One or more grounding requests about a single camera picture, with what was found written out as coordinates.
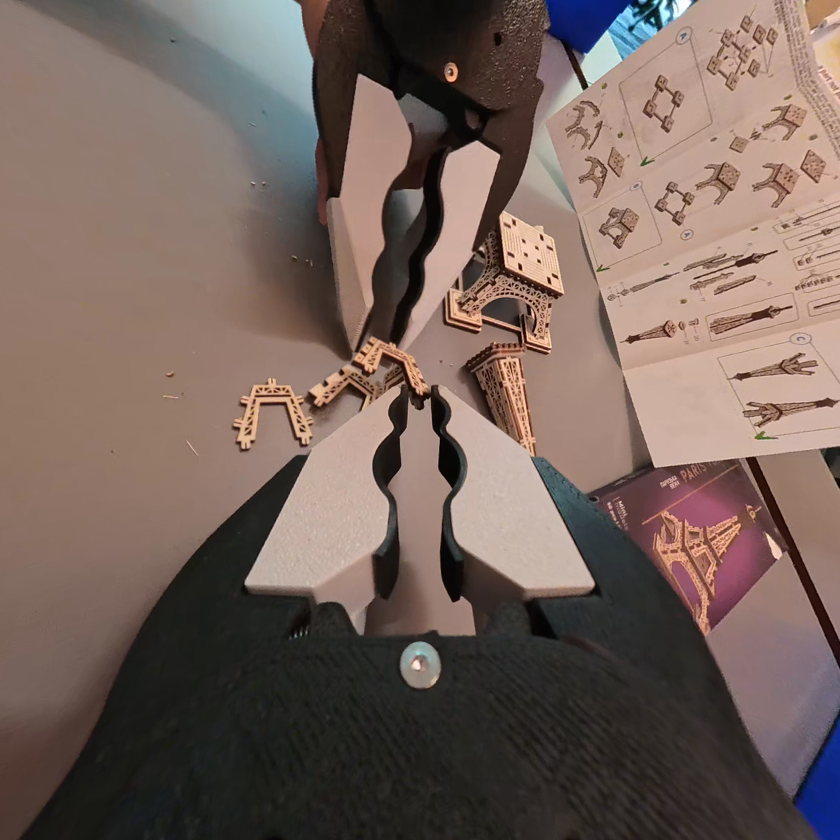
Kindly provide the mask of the blue plastic bin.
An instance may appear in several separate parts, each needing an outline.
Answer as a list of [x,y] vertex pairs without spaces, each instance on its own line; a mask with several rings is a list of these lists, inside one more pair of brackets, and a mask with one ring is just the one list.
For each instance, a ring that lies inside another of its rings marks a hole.
[[587,54],[631,1],[545,1],[549,33],[578,53]]

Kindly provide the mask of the wooden tower spire model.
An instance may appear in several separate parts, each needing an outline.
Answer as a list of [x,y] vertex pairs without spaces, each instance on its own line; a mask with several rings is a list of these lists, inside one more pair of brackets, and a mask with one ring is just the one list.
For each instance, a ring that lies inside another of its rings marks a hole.
[[531,457],[536,456],[529,399],[522,367],[521,343],[491,343],[468,359],[465,367],[478,381],[496,425]]

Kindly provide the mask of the person's left hand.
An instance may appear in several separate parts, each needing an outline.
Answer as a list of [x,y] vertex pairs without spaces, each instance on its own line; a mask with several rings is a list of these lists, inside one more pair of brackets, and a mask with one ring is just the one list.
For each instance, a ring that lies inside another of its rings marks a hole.
[[328,158],[324,148],[322,137],[318,137],[315,150],[315,164],[317,176],[317,205],[318,205],[318,219],[322,226],[328,226],[328,201],[330,199],[330,179]]

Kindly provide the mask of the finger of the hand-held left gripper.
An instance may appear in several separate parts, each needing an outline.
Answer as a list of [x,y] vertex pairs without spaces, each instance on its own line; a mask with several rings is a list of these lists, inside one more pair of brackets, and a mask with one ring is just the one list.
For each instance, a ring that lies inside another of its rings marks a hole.
[[397,304],[391,341],[407,350],[471,261],[500,155],[476,140],[443,149],[423,183],[425,224],[408,259],[408,284]]
[[375,303],[373,274],[385,249],[384,213],[413,136],[392,90],[357,76],[339,194],[327,201],[333,275],[346,340],[364,343]]

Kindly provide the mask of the wooden tower base model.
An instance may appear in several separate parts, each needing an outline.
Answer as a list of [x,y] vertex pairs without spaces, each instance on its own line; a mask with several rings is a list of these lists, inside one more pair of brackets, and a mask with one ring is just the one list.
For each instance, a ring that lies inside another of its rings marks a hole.
[[[474,254],[473,261],[482,262],[478,277],[465,286],[460,275],[447,291],[444,323],[471,333],[491,323],[517,333],[526,349],[549,354],[552,307],[564,294],[556,249],[542,227],[500,213]],[[484,310],[498,300],[519,303],[517,326],[485,315]]]

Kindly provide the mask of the purple puzzle box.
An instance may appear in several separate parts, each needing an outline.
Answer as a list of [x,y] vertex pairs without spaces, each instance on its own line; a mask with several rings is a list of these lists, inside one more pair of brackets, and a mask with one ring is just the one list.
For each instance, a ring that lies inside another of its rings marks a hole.
[[645,551],[704,635],[787,550],[739,459],[641,469],[590,499]]

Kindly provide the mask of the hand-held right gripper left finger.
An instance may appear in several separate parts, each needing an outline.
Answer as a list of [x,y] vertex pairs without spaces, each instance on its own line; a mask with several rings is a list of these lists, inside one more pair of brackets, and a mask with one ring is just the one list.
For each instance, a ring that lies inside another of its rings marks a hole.
[[396,501],[404,389],[394,387],[319,443],[245,579],[250,593],[383,599],[398,576]]

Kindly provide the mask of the folded instruction leaflet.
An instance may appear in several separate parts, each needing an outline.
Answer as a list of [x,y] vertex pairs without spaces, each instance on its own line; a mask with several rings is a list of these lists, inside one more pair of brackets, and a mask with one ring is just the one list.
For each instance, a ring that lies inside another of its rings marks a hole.
[[804,5],[698,2],[547,122],[656,466],[838,446],[838,98]]

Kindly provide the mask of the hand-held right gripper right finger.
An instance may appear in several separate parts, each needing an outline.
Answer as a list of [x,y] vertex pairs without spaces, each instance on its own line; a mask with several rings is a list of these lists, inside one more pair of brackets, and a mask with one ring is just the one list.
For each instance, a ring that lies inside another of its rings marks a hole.
[[450,600],[590,594],[592,574],[528,450],[444,386],[430,407],[449,485],[440,571]]

